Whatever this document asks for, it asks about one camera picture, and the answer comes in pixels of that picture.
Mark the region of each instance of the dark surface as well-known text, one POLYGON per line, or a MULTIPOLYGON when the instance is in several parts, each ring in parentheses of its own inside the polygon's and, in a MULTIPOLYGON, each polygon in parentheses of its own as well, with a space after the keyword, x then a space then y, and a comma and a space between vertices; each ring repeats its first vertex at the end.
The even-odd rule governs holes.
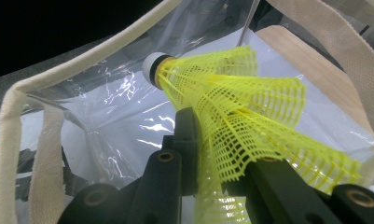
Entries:
POLYGON ((0 0, 0 76, 114 35, 160 0, 0 0))

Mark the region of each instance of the shuttlecock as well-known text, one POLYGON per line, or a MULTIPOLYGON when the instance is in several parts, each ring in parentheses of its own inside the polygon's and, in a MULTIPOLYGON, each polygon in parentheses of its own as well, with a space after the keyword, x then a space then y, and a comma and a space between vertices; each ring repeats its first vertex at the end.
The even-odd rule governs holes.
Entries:
POLYGON ((308 184, 324 192, 358 180, 357 161, 293 129, 305 87, 295 77, 257 77, 250 47, 180 59, 156 53, 143 70, 175 109, 192 107, 200 121, 199 222, 225 218, 225 213, 248 218, 240 199, 222 193, 221 183, 239 179, 257 159, 287 159, 308 184))

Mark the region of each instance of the gray floor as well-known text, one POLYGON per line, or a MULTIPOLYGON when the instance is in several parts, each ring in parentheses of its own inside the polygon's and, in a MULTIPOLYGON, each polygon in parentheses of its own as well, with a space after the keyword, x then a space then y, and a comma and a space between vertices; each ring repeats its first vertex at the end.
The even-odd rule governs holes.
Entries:
POLYGON ((5 76, 0 77, 0 106, 1 102, 4 98, 4 95, 6 94, 7 90, 16 82, 19 80, 26 79, 27 77, 32 77, 34 75, 37 75, 39 73, 42 73, 52 67, 55 67, 56 65, 59 65, 61 63, 65 63, 69 61, 72 58, 75 58, 76 56, 82 54, 83 52, 95 47, 96 45, 102 43, 104 40, 95 41, 92 43, 89 43, 85 46, 82 46, 78 49, 71 50, 69 52, 66 52, 62 55, 59 55, 57 57, 48 59, 44 62, 37 63, 34 65, 31 65, 29 67, 23 68, 19 71, 7 74, 5 76))

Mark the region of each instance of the wooden surface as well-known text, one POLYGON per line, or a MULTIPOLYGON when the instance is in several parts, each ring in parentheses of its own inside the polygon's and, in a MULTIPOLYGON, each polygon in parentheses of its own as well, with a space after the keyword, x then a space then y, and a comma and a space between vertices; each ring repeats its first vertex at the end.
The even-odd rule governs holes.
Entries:
POLYGON ((334 104, 373 134, 359 95, 343 71, 283 26, 271 26, 256 34, 294 65, 334 104))

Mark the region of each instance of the yellow shuttlecock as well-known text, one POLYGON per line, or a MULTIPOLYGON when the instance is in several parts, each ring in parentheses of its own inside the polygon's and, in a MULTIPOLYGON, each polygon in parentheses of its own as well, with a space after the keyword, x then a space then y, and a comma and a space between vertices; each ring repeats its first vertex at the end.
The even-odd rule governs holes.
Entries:
POLYGON ((155 53, 145 60, 145 78, 177 110, 193 107, 200 121, 199 223, 248 220, 243 199, 225 195, 221 183, 239 179, 257 159, 287 159, 324 192, 359 178, 357 161, 293 130, 304 106, 300 80, 257 77, 256 71, 248 46, 180 59, 155 53))

